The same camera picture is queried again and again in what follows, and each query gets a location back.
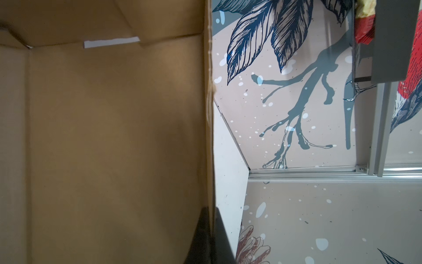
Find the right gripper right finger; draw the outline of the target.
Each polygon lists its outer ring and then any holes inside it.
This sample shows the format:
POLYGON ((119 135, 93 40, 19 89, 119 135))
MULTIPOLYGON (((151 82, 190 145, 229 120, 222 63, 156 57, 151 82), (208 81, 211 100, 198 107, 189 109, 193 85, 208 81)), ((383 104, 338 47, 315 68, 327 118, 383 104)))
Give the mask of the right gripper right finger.
POLYGON ((231 250, 229 239, 226 234, 223 219, 217 207, 215 208, 213 240, 213 263, 236 264, 235 256, 231 250))

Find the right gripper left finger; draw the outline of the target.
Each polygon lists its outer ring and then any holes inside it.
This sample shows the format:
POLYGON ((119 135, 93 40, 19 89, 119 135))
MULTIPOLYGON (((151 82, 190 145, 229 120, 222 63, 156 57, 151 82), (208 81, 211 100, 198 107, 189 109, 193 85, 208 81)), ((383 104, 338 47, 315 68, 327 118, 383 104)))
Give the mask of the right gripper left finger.
POLYGON ((203 207, 198 218, 195 233, 184 264, 210 264, 211 263, 211 232, 209 211, 203 207))

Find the brown cardboard box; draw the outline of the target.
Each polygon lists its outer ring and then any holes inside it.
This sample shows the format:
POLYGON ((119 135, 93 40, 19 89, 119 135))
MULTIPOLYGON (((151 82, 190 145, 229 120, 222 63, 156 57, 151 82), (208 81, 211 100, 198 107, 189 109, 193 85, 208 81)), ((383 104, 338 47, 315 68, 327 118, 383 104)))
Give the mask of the brown cardboard box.
POLYGON ((212 261, 210 7, 1 2, 1 263, 212 261))

